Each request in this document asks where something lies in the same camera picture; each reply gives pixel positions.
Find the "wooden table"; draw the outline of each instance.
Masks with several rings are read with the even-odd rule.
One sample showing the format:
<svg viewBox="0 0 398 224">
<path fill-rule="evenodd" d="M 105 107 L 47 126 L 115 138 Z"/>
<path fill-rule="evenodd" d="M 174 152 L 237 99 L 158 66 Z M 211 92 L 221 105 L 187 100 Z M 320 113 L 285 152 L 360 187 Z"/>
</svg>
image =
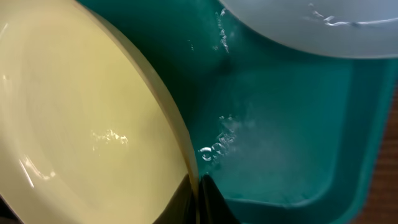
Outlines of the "wooden table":
<svg viewBox="0 0 398 224">
<path fill-rule="evenodd" d="M 368 199 L 353 223 L 398 223 L 398 85 Z"/>
</svg>

